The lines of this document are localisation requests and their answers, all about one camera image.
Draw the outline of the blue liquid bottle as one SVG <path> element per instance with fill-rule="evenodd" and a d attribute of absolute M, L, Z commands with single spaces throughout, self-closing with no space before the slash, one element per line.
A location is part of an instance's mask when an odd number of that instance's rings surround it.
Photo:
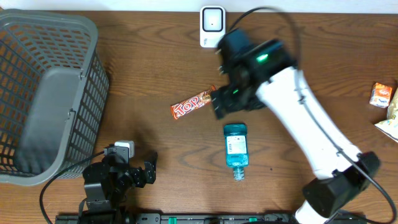
<path fill-rule="evenodd" d="M 247 133 L 244 123 L 226 124 L 223 127 L 226 165 L 233 170 L 236 181 L 244 180 L 244 168 L 249 165 Z"/>

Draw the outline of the orange Top chocolate bar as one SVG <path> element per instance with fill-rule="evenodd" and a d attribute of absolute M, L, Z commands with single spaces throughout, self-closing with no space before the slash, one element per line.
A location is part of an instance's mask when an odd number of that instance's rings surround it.
<path fill-rule="evenodd" d="M 174 119 L 179 119 L 186 114 L 191 113 L 197 109 L 200 109 L 207 104 L 211 103 L 210 93 L 214 92 L 216 87 L 214 85 L 210 86 L 208 90 L 200 92 L 186 100 L 170 106 L 170 112 Z"/>

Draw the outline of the small orange snack packet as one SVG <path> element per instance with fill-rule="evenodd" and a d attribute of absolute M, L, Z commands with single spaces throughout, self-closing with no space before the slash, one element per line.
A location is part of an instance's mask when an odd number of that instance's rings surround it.
<path fill-rule="evenodd" d="M 390 103 L 392 87 L 375 83 L 371 91 L 369 104 L 379 108 L 387 108 Z"/>

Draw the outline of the yellow snack bag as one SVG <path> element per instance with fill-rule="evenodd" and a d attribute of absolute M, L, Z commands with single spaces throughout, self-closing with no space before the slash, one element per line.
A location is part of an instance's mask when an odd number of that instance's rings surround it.
<path fill-rule="evenodd" d="M 397 124 L 397 100 L 398 91 L 394 93 L 394 96 L 387 108 L 387 119 L 375 124 L 378 130 L 393 139 L 395 142 L 398 141 L 398 124 Z"/>

